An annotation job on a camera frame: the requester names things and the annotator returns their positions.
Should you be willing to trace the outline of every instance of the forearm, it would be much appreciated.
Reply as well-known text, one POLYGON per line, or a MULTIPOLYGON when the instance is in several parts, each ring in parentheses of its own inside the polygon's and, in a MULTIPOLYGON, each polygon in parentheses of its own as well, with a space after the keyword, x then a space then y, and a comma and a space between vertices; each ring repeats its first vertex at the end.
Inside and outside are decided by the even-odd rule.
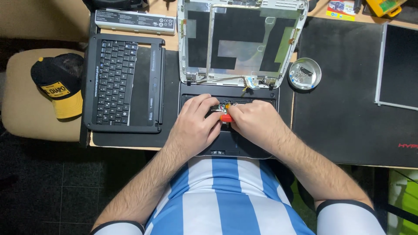
POLYGON ((372 207, 357 183, 330 160, 304 144, 288 130, 285 143, 278 143, 274 155, 287 165, 312 195, 315 206, 327 199, 352 199, 372 207))
POLYGON ((129 220, 144 224, 156 207, 164 189, 185 162, 176 148, 164 147, 106 206, 93 229, 108 221, 129 220))

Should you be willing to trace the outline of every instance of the laptop keyboard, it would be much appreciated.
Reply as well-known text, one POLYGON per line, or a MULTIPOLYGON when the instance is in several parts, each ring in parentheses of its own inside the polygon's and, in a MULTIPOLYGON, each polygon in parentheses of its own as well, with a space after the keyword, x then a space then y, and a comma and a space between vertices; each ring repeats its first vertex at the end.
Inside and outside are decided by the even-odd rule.
POLYGON ((129 125, 138 43, 102 40, 97 124, 129 125))

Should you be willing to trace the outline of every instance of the hand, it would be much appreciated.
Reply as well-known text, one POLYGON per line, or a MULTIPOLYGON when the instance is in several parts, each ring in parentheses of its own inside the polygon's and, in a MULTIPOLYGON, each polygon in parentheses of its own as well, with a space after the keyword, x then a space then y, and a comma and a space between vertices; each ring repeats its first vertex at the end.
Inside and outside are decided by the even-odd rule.
POLYGON ((261 100, 231 106, 228 113, 235 120, 231 123, 234 130, 271 154, 275 154, 276 147, 292 134, 276 109, 261 100))
POLYGON ((210 94, 193 97, 184 103, 170 131, 164 148, 178 151, 186 162, 207 148, 221 132, 219 118, 223 112, 214 112, 205 118, 209 108, 219 101, 210 94))

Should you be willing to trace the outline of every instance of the cap brim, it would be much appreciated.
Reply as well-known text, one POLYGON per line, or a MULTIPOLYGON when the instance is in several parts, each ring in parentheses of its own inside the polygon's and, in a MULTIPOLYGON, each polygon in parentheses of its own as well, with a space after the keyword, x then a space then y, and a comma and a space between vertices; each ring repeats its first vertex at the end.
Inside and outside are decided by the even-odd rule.
POLYGON ((80 115, 83 110, 81 90, 66 99, 53 100, 52 104, 54 105, 55 115, 58 119, 71 118, 80 115))

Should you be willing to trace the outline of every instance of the person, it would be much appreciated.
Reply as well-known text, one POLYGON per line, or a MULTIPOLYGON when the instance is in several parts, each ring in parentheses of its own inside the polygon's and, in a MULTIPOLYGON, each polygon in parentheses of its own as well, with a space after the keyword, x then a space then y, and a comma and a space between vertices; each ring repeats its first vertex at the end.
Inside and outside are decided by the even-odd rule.
MULTIPOLYGON (((220 133, 223 113, 205 118, 217 104, 209 94, 184 104, 163 148, 107 205, 91 234, 314 234, 264 161, 195 157, 220 133)), ((270 103, 254 100, 228 113, 234 130, 289 167, 312 195, 317 234, 385 234, 365 192, 292 133, 270 103)))

